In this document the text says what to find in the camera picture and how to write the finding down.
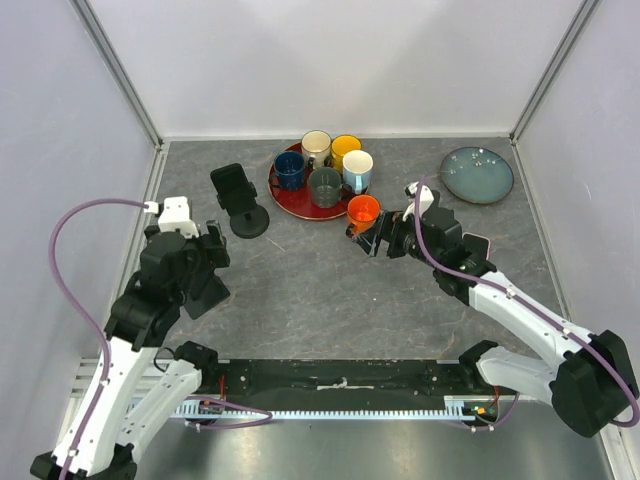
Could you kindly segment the pink case smartphone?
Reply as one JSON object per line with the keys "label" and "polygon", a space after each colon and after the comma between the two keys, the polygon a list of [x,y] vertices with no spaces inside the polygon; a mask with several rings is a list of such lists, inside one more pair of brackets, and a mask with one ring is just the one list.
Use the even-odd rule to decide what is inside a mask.
{"label": "pink case smartphone", "polygon": [[488,260],[491,252],[491,242],[487,237],[474,234],[471,232],[465,232],[462,235],[464,246],[482,258]]}

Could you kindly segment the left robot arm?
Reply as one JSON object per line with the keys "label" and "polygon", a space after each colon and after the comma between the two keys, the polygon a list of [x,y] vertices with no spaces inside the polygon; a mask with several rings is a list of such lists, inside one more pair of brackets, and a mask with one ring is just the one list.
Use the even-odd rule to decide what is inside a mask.
{"label": "left robot arm", "polygon": [[149,364],[182,313],[197,319],[230,292],[215,271],[230,264],[215,220],[205,234],[149,227],[140,268],[111,307],[100,358],[85,399],[62,441],[37,456],[38,479],[132,479],[150,441],[187,395],[208,393],[219,382],[217,355],[195,343],[177,351],[163,378],[130,405]]}

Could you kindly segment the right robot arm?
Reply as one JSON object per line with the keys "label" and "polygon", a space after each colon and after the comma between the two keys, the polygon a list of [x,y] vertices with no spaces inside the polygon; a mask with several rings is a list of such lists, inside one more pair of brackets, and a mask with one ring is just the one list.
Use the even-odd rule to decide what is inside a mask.
{"label": "right robot arm", "polygon": [[555,314],[516,287],[463,233],[451,210],[358,212],[346,234],[368,255],[388,245],[387,256],[429,265],[439,287],[507,328],[534,357],[482,341],[461,356],[458,381],[477,394],[500,386],[550,405],[575,433],[589,438],[612,424],[639,422],[639,388],[628,350],[610,330],[595,334]]}

